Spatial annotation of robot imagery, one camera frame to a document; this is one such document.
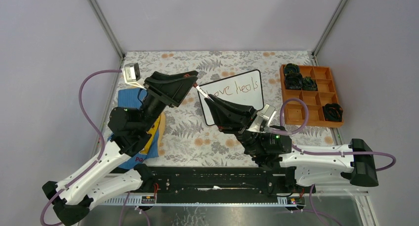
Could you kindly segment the black framed whiteboard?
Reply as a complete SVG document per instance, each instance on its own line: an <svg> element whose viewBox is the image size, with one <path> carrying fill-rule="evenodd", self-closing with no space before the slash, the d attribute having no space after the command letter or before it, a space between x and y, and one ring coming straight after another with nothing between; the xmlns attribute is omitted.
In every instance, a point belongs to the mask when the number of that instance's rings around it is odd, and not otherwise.
<svg viewBox="0 0 419 226"><path fill-rule="evenodd" d="M256 110L264 107L261 72L257 69L200 85L200 89L205 94L253 106Z"/></svg>

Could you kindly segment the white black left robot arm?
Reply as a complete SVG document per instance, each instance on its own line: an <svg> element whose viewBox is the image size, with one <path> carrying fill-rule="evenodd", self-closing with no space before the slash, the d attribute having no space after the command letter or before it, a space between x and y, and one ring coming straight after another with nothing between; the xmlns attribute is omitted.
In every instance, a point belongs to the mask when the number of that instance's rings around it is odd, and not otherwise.
<svg viewBox="0 0 419 226"><path fill-rule="evenodd" d="M152 138L149 131L164 109L178 107L198 78L197 71L189 71L174 75L154 72L143 79L136 68L128 68L122 75L126 84L147 92L141 106L114 108L108 122L113 135L109 140L101 138L99 152L65 179L42 186L47 206L53 208L61 225L78 223L114 196L137 189L147 192L153 187L145 165L108 181L103 178L145 148Z"/></svg>

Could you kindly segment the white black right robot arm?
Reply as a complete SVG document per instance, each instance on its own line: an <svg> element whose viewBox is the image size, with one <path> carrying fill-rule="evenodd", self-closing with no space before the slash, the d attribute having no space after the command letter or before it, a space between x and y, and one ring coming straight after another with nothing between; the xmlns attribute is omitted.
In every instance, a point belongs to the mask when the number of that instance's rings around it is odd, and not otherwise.
<svg viewBox="0 0 419 226"><path fill-rule="evenodd" d="M294 145L291 132L283 126L272 126L275 107L265 105L257 111L249 105L232 103L214 95L206 97L214 124L224 134L232 134L244 153L263 170L290 168L293 173L283 179L290 192L302 186L346 179L351 185L378 186L374 155L362 139L330 147Z"/></svg>

